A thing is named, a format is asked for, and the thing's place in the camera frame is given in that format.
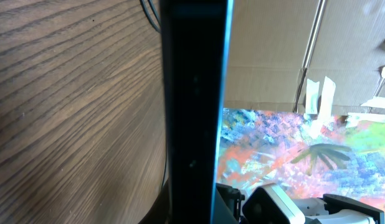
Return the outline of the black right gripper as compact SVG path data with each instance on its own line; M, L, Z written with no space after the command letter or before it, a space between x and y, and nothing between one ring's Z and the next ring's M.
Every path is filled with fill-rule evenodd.
M214 223L240 223L245 195L229 185L216 184Z

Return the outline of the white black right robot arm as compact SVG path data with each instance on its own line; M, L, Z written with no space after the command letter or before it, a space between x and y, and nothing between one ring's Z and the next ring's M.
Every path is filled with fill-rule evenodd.
M212 222L385 224L385 214L378 208L335 194L292 199L275 183L257 187L248 198L239 189L217 184Z

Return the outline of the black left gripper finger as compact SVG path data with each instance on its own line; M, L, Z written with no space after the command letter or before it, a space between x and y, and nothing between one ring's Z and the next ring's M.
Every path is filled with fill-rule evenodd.
M168 181L165 182L154 204L138 224L165 224L168 222L170 196Z

